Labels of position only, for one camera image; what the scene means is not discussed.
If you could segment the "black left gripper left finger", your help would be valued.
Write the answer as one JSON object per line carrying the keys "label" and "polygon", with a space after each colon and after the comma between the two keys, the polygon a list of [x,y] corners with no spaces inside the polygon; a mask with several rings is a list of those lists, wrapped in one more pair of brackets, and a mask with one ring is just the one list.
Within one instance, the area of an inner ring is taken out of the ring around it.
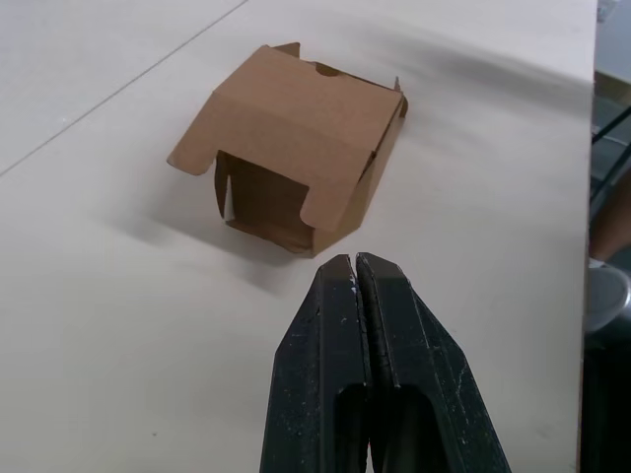
{"label": "black left gripper left finger", "polygon": [[371,393],[361,294],[337,255],[317,269],[276,350],[260,471],[365,471]]}

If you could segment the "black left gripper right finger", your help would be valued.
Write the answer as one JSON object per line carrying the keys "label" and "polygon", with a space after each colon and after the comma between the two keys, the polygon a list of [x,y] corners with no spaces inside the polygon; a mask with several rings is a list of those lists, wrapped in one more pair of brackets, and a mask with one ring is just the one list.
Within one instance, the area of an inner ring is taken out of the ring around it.
{"label": "black left gripper right finger", "polygon": [[375,471],[510,471],[466,356],[402,270],[367,252],[356,270],[374,377]]}

